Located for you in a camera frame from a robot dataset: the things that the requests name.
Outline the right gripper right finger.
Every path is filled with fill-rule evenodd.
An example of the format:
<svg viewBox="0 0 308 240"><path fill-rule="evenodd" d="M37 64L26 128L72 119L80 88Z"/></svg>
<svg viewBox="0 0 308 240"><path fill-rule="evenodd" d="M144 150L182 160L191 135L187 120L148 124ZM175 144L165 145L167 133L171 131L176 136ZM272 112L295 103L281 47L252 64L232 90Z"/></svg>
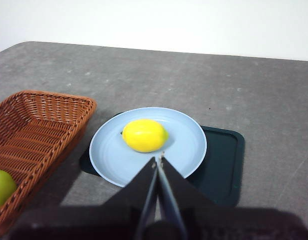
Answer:
<svg viewBox="0 0 308 240"><path fill-rule="evenodd" d="M241 240L234 208L221 207L193 187L165 156L157 162L161 206L183 240Z"/></svg>

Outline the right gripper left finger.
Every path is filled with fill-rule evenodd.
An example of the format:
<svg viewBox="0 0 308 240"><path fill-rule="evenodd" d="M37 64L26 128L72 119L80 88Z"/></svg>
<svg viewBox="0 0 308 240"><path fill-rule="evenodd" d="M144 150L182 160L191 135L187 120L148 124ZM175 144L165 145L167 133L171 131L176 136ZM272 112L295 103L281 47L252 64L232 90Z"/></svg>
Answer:
<svg viewBox="0 0 308 240"><path fill-rule="evenodd" d="M132 240L142 214L155 196L157 165L154 157L132 181L102 205L64 208L66 225L61 240Z"/></svg>

